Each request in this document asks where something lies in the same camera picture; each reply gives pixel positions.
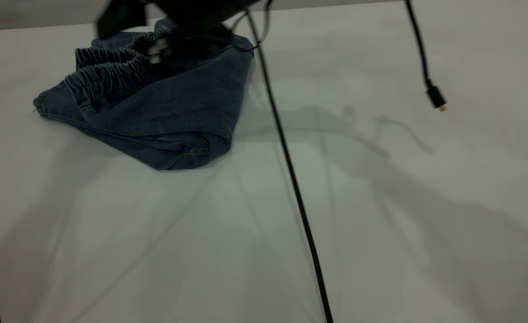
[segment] elastic waistband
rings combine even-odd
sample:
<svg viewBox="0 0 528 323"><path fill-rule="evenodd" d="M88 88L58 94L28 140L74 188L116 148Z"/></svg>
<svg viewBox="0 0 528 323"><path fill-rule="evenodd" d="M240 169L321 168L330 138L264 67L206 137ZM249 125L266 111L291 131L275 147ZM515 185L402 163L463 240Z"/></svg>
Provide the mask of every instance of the elastic waistband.
<svg viewBox="0 0 528 323"><path fill-rule="evenodd" d="M148 58L133 49L77 49L77 66L65 84L79 110L107 109L108 101L127 96L151 83Z"/></svg>

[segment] usb connector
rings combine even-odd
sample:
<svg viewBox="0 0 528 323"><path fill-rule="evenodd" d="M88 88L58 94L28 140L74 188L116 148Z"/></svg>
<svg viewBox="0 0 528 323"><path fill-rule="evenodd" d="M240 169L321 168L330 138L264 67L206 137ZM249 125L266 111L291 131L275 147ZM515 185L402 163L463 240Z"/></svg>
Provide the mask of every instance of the usb connector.
<svg viewBox="0 0 528 323"><path fill-rule="evenodd" d="M441 112L447 110L447 102L442 95L440 88L434 86L431 80L426 81L425 84L428 87L428 97L429 100L432 101L433 107Z"/></svg>

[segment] blue denim pants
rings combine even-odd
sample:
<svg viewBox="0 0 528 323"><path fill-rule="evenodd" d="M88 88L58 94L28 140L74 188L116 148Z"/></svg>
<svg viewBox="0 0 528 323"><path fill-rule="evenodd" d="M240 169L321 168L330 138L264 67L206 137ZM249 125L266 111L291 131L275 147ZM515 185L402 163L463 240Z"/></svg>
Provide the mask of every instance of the blue denim pants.
<svg viewBox="0 0 528 323"><path fill-rule="evenodd" d="M211 48L209 59L185 59L158 71L136 50L174 26L122 32L76 50L76 72L41 93L41 117L67 123L158 170L203 166L226 153L254 56L248 39Z"/></svg>

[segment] white surface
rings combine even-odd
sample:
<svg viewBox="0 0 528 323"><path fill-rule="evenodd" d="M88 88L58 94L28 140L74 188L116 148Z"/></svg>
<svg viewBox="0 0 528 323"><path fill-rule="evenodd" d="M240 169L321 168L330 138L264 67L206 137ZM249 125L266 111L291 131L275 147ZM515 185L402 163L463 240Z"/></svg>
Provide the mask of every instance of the white surface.
<svg viewBox="0 0 528 323"><path fill-rule="evenodd" d="M280 10L264 45L337 323L528 323L528 0ZM245 26L240 30L247 35ZM0 31L4 323L322 322L260 70L233 149L157 172L31 101L90 25Z"/></svg>

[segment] denim fabric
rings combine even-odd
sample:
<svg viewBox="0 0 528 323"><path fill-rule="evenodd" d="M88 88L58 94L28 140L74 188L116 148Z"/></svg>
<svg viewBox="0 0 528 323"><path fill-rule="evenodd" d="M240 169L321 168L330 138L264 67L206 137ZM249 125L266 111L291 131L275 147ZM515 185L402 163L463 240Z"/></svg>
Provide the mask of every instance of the denim fabric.
<svg viewBox="0 0 528 323"><path fill-rule="evenodd" d="M211 48L211 58L183 59L159 70L141 48L174 27L123 32L76 50L77 70L41 93L42 117L86 135L158 170L203 166L226 153L237 123L252 51L248 39Z"/></svg>

